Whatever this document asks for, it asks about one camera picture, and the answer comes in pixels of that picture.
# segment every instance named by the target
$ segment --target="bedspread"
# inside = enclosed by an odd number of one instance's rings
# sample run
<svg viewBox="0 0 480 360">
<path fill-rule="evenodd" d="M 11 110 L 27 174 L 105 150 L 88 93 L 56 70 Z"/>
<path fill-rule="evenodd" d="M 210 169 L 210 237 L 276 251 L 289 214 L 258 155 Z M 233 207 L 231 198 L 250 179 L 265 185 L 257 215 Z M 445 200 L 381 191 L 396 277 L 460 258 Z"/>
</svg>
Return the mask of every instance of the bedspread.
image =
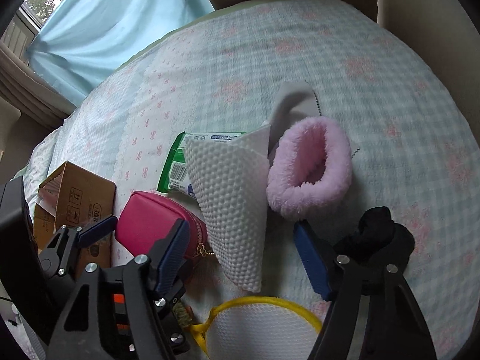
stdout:
<svg viewBox="0 0 480 360">
<path fill-rule="evenodd" d="M 438 357 L 452 358 L 471 332 L 480 294 L 480 151 L 425 63 L 338 0 L 260 3 L 166 38 L 105 80 L 35 150 L 25 179 L 30 203 L 42 177 L 69 160 L 116 183 L 120 215 L 132 191 L 155 192 L 180 132 L 251 131 L 268 117 L 282 81 L 307 81 L 321 114 L 356 145 L 352 186 L 318 230 L 335 241 L 366 209 L 390 207 L 416 240 L 405 275 Z M 201 215 L 195 201 L 172 197 Z M 112 263 L 130 258 L 114 242 Z M 272 213 L 262 294 L 321 318 L 328 308 L 311 289 L 291 223 Z M 205 258 L 184 299 L 204 321 L 213 306 L 243 295 Z M 193 348 L 179 358 L 202 356 Z"/>
</svg>

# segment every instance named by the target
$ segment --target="wet wipes package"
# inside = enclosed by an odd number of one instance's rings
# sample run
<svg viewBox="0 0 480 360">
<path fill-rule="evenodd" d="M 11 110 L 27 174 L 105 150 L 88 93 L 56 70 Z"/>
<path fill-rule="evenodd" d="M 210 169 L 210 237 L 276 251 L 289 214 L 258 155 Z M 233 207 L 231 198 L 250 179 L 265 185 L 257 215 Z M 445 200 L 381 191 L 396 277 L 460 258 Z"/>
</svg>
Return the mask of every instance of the wet wipes package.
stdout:
<svg viewBox="0 0 480 360">
<path fill-rule="evenodd" d="M 243 132 L 206 132 L 206 133 L 186 133 L 183 132 L 177 136 L 169 154 L 158 182 L 157 191 L 168 193 L 170 191 L 180 191 L 194 199 L 195 193 L 191 186 L 188 176 L 183 148 L 187 140 L 210 140 L 213 142 L 227 143 L 244 134 Z"/>
</svg>

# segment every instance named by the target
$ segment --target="yellow strap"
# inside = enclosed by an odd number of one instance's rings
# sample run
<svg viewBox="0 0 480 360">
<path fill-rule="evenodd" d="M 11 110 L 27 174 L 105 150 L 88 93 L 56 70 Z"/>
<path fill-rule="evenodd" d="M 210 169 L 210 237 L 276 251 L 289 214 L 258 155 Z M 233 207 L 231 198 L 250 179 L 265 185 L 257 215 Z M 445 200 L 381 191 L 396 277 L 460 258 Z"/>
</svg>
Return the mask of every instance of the yellow strap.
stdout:
<svg viewBox="0 0 480 360">
<path fill-rule="evenodd" d="M 297 315 L 301 316 L 304 320 L 306 320 L 312 327 L 315 329 L 315 332 L 320 333 L 322 329 L 322 323 L 317 318 L 315 314 L 311 311 L 307 310 L 306 308 L 300 306 L 297 303 L 290 302 L 289 300 L 280 299 L 280 298 L 273 298 L 273 297 L 266 297 L 266 296 L 248 296 L 243 298 L 237 298 L 233 300 L 229 300 L 228 302 L 222 303 L 220 306 L 213 307 L 210 310 L 210 315 L 205 323 L 201 323 L 199 325 L 191 325 L 188 327 L 191 335 L 194 337 L 195 341 L 202 348 L 203 352 L 207 354 L 207 344 L 205 341 L 205 332 L 208 330 L 210 325 L 212 324 L 215 317 L 220 314 L 220 312 L 229 309 L 230 307 L 238 307 L 244 306 L 246 304 L 255 304 L 255 303 L 268 303 L 273 304 L 275 306 L 283 307 L 285 309 L 291 310 L 295 312 Z"/>
</svg>

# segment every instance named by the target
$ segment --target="zipper pull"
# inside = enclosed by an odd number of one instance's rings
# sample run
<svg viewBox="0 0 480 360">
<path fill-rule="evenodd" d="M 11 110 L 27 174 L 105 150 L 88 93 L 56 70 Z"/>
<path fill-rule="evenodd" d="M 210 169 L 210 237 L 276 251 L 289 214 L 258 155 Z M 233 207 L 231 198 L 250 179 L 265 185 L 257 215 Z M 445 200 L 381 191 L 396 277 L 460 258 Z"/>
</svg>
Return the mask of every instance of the zipper pull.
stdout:
<svg viewBox="0 0 480 360">
<path fill-rule="evenodd" d="M 207 250 L 205 248 L 205 245 L 203 245 L 201 242 L 198 243 L 197 253 L 200 254 L 202 257 L 215 256 L 215 253 L 213 253 L 211 250 Z"/>
</svg>

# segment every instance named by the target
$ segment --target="pink fur trim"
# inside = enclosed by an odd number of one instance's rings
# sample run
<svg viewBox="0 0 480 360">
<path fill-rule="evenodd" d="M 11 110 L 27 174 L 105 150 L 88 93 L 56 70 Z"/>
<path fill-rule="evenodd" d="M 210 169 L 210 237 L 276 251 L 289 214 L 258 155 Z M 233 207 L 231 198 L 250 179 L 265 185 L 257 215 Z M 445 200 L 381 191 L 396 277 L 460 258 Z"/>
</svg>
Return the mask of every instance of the pink fur trim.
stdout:
<svg viewBox="0 0 480 360">
<path fill-rule="evenodd" d="M 351 180 L 345 132 L 328 117 L 307 117 L 290 127 L 278 143 L 268 173 L 268 203 L 286 219 L 305 219 L 335 207 Z"/>
</svg>

